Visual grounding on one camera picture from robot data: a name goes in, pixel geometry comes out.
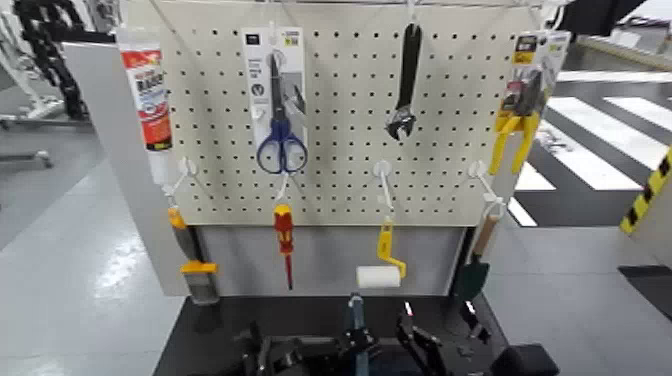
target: red screwdriver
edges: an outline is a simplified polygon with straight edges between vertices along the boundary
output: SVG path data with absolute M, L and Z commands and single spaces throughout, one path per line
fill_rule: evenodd
M 292 280 L 292 251 L 294 244 L 292 239 L 292 208 L 286 204 L 280 204 L 273 211 L 275 223 L 273 227 L 278 232 L 278 242 L 280 243 L 280 254 L 285 256 L 285 272 L 287 273 L 287 287 L 290 290 L 294 288 Z

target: yellow black warning stripe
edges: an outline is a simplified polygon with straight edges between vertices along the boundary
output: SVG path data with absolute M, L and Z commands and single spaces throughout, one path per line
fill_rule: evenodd
M 627 234 L 632 234 L 637 227 L 637 224 L 642 220 L 646 212 L 649 210 L 653 199 L 663 189 L 665 182 L 672 172 L 672 148 L 667 152 L 663 161 L 660 162 L 658 169 L 651 174 L 649 181 L 644 187 L 644 191 L 637 195 L 635 203 L 632 204 L 625 217 L 621 221 L 621 230 Z

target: gray floor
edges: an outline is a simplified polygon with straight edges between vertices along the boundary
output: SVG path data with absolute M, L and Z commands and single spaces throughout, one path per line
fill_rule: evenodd
M 497 230 L 486 297 L 511 343 L 540 342 L 562 375 L 671 375 L 672 323 L 616 270 L 655 264 L 618 228 Z
M 45 169 L 39 162 L 0 164 L 0 248 L 103 159 L 98 139 L 90 127 L 0 130 L 0 152 L 37 149 L 49 152 L 53 168 Z
M 182 298 L 164 297 L 107 163 L 0 252 L 0 374 L 150 375 Z

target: white pegboard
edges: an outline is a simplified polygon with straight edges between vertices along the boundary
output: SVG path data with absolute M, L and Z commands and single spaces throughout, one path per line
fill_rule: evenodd
M 190 224 L 272 223 L 281 177 L 255 160 L 239 35 L 271 19 L 305 34 L 309 162 L 287 189 L 297 225 L 379 225 L 387 209 L 378 204 L 372 167 L 381 159 L 392 164 L 398 224 L 478 223 L 483 188 L 466 171 L 475 160 L 489 161 L 514 39 L 533 24 L 527 8 L 416 8 L 424 32 L 413 99 L 418 121 L 410 138 L 396 142 L 384 123 L 398 95 L 404 6 L 158 5 L 163 18 L 147 2 L 132 3 L 130 22 L 161 29 L 175 150 L 196 161 L 209 190 L 192 184 L 178 194 Z

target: white floor marking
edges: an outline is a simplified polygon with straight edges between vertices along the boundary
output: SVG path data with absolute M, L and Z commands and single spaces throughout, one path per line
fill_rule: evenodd
M 610 72 L 610 71 L 565 71 L 558 81 L 583 82 L 672 82 L 669 72 Z
M 651 170 L 655 170 L 667 154 L 667 146 L 579 99 L 554 97 L 548 105 Z
M 530 216 L 530 214 L 523 209 L 518 200 L 511 197 L 509 200 L 509 212 L 516 218 L 516 221 L 523 227 L 537 227 L 537 222 Z
M 542 120 L 537 139 L 560 163 L 597 191 L 639 190 L 642 187 L 620 170 Z
M 659 106 L 644 98 L 608 97 L 604 100 L 611 102 L 628 112 L 644 118 L 660 127 L 672 131 L 672 111 Z
M 544 175 L 540 174 L 531 164 L 525 162 L 523 170 L 516 183 L 516 191 L 554 191 L 555 186 L 551 184 Z

